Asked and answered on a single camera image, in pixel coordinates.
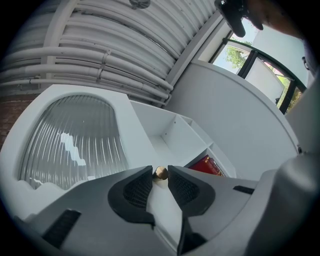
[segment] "red book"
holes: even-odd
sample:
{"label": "red book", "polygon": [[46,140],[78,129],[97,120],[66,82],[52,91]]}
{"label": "red book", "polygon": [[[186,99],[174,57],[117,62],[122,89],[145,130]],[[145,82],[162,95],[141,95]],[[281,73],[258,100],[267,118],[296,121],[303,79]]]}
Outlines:
{"label": "red book", "polygon": [[217,176],[225,176],[216,161],[208,155],[189,167],[189,169]]}

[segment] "black window frame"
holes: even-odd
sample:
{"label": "black window frame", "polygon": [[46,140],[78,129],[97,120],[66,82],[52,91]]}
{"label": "black window frame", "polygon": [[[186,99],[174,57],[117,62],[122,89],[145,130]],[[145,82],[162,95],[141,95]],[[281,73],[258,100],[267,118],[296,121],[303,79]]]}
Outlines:
{"label": "black window frame", "polygon": [[240,69],[240,71],[238,72],[238,76],[246,79],[250,69],[252,68],[253,64],[255,63],[256,58],[261,59],[263,62],[270,64],[272,67],[276,68],[278,71],[280,71],[285,77],[287,77],[288,79],[290,79],[290,84],[288,86],[288,90],[284,96],[283,102],[281,103],[279,110],[285,114],[287,112],[287,109],[290,105],[290,102],[294,96],[295,90],[296,88],[301,91],[302,93],[305,92],[305,90],[307,89],[307,87],[301,82],[301,80],[295,75],[293,74],[286,66],[284,66],[282,63],[280,63],[278,60],[276,60],[275,58],[271,57],[270,55],[268,55],[267,53],[251,46],[248,44],[245,44],[243,42],[239,42],[236,40],[232,40],[230,39],[230,37],[232,36],[232,32],[230,32],[227,37],[222,39],[222,43],[220,44],[220,46],[218,47],[218,49],[215,51],[215,53],[213,54],[213,56],[210,58],[209,63],[213,64],[214,61],[216,60],[216,58],[219,56],[219,54],[222,52],[222,50],[224,49],[225,46],[228,45],[229,42],[231,43],[235,43],[247,48],[250,48],[250,54],[248,56],[248,58],[245,60],[242,68]]}

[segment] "brick wall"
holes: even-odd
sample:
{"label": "brick wall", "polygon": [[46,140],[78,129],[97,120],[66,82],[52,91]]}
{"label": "brick wall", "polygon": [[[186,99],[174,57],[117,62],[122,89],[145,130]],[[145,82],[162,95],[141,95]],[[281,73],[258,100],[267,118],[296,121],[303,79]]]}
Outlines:
{"label": "brick wall", "polygon": [[18,117],[38,95],[26,94],[0,97],[0,150]]}

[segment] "ribbed glass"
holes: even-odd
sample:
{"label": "ribbed glass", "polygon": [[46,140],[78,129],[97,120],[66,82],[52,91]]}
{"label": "ribbed glass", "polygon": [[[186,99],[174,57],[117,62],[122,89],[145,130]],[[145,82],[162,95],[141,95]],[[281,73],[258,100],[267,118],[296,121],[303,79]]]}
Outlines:
{"label": "ribbed glass", "polygon": [[94,96],[74,95],[52,103],[26,145],[19,180],[34,189],[54,183],[67,190],[127,169],[115,111]]}

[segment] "brass knob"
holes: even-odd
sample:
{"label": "brass knob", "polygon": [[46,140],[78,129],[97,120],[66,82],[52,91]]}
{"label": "brass knob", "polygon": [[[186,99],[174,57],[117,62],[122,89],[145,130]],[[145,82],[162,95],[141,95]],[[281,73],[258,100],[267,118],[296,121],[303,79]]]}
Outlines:
{"label": "brass knob", "polygon": [[164,166],[159,166],[152,175],[154,182],[164,181],[168,178],[168,170]]}

